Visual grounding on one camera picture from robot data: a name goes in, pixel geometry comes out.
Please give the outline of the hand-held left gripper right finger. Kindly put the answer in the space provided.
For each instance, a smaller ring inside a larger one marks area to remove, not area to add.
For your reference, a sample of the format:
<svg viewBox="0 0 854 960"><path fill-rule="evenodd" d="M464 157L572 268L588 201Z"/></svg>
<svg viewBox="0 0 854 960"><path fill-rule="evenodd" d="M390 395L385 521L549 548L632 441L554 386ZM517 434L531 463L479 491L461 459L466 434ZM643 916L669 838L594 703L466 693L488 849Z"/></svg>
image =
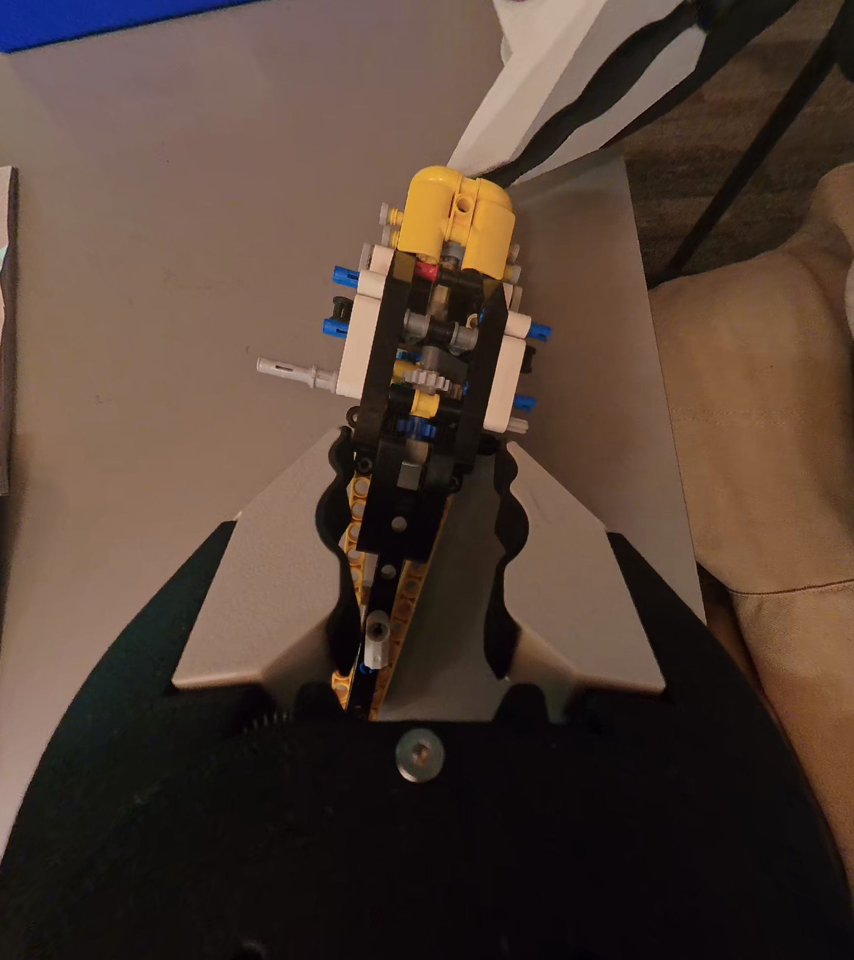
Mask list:
<svg viewBox="0 0 854 960"><path fill-rule="evenodd" d="M498 561L483 651L549 718L585 690L660 694L665 679L604 525L516 442L495 456Z"/></svg>

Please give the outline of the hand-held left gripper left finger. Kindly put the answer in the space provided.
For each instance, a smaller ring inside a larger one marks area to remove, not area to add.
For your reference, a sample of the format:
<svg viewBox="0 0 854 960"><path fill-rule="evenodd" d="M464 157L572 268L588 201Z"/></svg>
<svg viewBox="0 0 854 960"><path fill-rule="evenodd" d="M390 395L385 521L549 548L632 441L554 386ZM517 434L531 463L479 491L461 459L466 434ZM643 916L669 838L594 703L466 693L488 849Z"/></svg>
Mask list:
<svg viewBox="0 0 854 960"><path fill-rule="evenodd" d="M241 511L173 673L179 690L252 684L292 702L345 670L359 643L342 544L352 478L350 432L335 428Z"/></svg>

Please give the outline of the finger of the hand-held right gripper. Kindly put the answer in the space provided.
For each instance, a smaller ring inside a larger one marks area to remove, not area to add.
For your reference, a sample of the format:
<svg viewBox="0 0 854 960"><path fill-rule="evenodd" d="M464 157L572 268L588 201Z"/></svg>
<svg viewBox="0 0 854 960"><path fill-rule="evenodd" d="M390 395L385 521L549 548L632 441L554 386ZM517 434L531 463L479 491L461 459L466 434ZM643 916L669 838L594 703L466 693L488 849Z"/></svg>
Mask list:
<svg viewBox="0 0 854 960"><path fill-rule="evenodd" d="M706 42L706 3L493 3L503 68L449 165L502 185L603 149L688 78Z"/></svg>

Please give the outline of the yellow black lego model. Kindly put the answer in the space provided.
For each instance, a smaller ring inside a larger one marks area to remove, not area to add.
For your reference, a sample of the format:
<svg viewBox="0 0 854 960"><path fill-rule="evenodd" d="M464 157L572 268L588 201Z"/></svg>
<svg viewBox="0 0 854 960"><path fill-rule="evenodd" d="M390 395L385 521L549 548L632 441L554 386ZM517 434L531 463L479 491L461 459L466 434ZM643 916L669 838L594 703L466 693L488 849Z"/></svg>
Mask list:
<svg viewBox="0 0 854 960"><path fill-rule="evenodd" d="M338 479L317 519L339 541L355 598L325 626L340 706L372 721L385 703L455 495L536 405L519 381L550 327L518 311L516 218L505 189L434 165L406 204L382 206L382 241L337 267L324 332L338 371L261 358L258 370L359 402L331 454Z"/></svg>

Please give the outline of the blue box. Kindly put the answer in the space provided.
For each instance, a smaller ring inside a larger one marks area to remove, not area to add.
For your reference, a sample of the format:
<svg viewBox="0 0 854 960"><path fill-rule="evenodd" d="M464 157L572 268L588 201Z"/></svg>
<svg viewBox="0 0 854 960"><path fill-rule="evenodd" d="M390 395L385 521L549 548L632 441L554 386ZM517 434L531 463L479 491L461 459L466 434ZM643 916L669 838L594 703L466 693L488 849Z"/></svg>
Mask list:
<svg viewBox="0 0 854 960"><path fill-rule="evenodd" d="M244 5L245 1L0 1L0 53L19 53Z"/></svg>

